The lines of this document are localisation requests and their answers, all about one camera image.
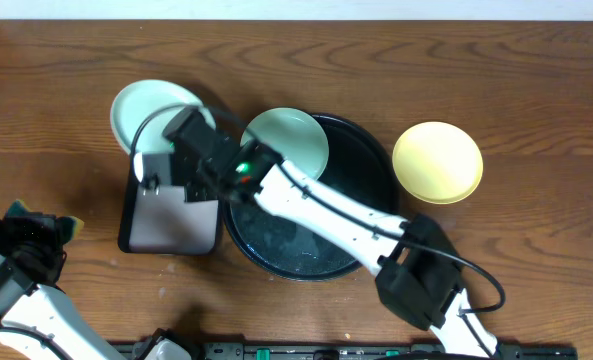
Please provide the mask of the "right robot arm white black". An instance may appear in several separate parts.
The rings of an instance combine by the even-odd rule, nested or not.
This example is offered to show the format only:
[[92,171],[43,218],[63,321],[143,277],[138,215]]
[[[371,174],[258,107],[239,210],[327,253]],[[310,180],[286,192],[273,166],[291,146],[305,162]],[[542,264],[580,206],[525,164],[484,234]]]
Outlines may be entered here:
[[187,106],[162,135],[176,153],[189,157],[197,176],[221,198],[253,201],[266,213],[294,222],[345,251],[375,278],[380,302],[398,318],[429,330],[445,359],[494,359],[498,341],[471,306],[462,272],[469,268],[488,280],[499,301],[500,283],[462,258],[431,218],[408,220],[361,204],[298,169],[258,137],[241,145],[212,128],[204,108]]

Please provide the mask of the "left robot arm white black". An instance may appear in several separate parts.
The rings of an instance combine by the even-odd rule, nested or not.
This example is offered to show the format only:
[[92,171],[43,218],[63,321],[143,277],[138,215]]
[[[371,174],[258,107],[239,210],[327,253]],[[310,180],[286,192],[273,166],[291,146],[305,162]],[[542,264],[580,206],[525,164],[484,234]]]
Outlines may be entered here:
[[56,285],[80,220],[40,212],[0,218],[0,343],[29,359],[121,359]]

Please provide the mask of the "green yellow sponge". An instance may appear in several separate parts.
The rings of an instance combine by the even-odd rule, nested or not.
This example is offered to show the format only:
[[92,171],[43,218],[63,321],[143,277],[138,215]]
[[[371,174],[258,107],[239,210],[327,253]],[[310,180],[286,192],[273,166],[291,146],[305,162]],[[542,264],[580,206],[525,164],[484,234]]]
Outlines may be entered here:
[[14,241],[60,248],[77,236],[84,222],[74,216],[33,211],[23,201],[16,200],[5,213],[3,225],[5,234]]

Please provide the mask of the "mint green plate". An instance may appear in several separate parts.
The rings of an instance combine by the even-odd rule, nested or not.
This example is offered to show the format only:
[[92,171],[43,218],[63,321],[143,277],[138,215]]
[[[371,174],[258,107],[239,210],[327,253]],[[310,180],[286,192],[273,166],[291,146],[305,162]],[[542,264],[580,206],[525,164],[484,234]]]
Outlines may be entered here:
[[[324,172],[329,143],[322,126],[308,113],[294,108],[273,108],[256,116],[247,126],[264,143],[313,179]],[[240,144],[252,139],[245,131]]]
[[[186,88],[163,80],[147,79],[134,82],[123,88],[115,97],[110,110],[112,132],[123,150],[130,155],[131,143],[142,121],[153,112],[169,105],[198,105],[205,122],[216,128],[216,122],[202,100]],[[204,185],[204,181],[195,173],[189,164],[173,156],[174,149],[169,141],[162,136],[167,123],[179,112],[172,109],[161,113],[153,119],[139,137],[137,151],[150,155],[171,155],[170,166],[174,176],[162,185],[187,186],[190,182]]]

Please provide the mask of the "yellow plate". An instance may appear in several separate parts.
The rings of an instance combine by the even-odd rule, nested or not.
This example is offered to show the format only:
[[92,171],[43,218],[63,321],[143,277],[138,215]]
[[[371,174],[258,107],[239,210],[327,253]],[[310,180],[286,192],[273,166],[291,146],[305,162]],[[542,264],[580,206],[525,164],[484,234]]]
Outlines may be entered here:
[[484,171],[474,139],[459,127],[438,121],[419,123],[403,132],[393,148],[392,164],[409,194],[440,205],[471,195]]

